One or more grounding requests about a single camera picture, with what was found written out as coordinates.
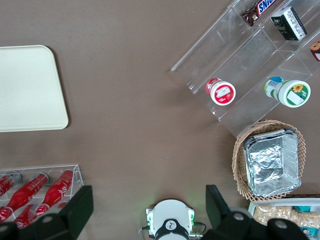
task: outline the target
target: foil container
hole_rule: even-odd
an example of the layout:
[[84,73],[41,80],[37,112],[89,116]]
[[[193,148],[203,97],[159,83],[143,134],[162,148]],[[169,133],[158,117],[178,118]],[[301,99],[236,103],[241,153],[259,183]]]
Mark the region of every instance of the foil container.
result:
[[255,196],[269,197],[300,187],[298,136],[292,128],[249,136],[243,149],[248,185]]

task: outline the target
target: red and white container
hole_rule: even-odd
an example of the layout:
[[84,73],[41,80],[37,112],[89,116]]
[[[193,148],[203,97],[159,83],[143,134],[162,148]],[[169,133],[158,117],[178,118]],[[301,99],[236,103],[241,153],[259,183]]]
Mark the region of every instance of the red and white container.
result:
[[66,194],[72,183],[74,171],[65,170],[62,175],[54,182],[45,194],[42,204],[36,209],[36,214],[41,216],[53,205],[57,204]]
[[235,87],[220,78],[213,78],[205,85],[205,91],[211,99],[220,106],[230,104],[236,97]]

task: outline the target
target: clear plastic display case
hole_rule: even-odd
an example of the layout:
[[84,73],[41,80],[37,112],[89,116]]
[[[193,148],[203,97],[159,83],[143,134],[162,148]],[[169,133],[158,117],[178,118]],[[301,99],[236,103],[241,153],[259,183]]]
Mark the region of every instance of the clear plastic display case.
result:
[[[61,199],[61,202],[68,202],[77,191],[84,185],[79,165],[62,165],[62,166],[49,166],[49,167],[33,167],[33,168],[21,168],[21,169],[8,169],[0,170],[0,177],[6,175],[10,171],[17,171],[21,175],[21,182],[9,189],[4,195],[0,197],[0,206],[5,206],[10,201],[13,194],[21,188],[25,183],[29,182],[36,173],[45,173],[49,177],[49,181],[45,184],[39,192],[30,200],[28,204],[41,204],[45,198],[47,190],[52,184],[61,176],[65,170],[73,170],[72,183]],[[13,214],[6,220],[6,222],[12,222],[23,210],[25,206],[17,209]]]
[[[233,1],[171,68],[235,137],[278,105],[264,92],[270,77],[307,81],[320,69],[309,49],[320,39],[320,0],[276,0],[250,26],[242,13],[256,2]],[[270,19],[284,7],[294,8],[307,31],[300,41],[286,41]],[[231,104],[219,106],[206,93],[206,83],[212,78],[234,85],[236,96]]]

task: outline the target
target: yogurt cup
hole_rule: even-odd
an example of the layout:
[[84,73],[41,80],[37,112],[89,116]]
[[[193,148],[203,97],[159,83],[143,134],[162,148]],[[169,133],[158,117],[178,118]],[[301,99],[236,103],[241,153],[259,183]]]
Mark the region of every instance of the yogurt cup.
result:
[[265,94],[289,108],[298,108],[310,98],[309,84],[301,80],[283,80],[279,76],[270,78],[264,86]]
[[230,104],[236,97],[235,87],[220,78],[213,78],[205,85],[205,91],[214,103],[220,106]]

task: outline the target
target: red bottle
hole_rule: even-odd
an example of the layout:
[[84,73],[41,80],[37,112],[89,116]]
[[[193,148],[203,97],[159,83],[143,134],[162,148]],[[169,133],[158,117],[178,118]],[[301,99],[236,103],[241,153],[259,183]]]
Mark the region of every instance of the red bottle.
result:
[[8,171],[0,178],[0,197],[14,185],[20,183],[21,175],[17,171]]
[[36,209],[36,214],[41,216],[48,211],[53,205],[57,204],[68,191],[74,171],[65,170],[62,175],[54,182],[45,194],[42,204]]
[[6,206],[0,208],[0,223],[11,216],[11,214],[26,205],[37,192],[48,182],[49,177],[43,172],[38,172],[32,180],[23,185],[11,197]]
[[67,205],[67,203],[68,203],[67,201],[62,201],[59,204],[53,205],[52,207],[50,207],[50,209],[48,211],[46,211],[41,216],[46,215],[46,214],[57,214],[61,211],[61,209],[63,209],[65,207],[65,205]]
[[16,217],[13,222],[16,223],[18,229],[23,229],[32,224],[37,218],[36,208],[38,206],[38,204],[28,204],[21,214]]

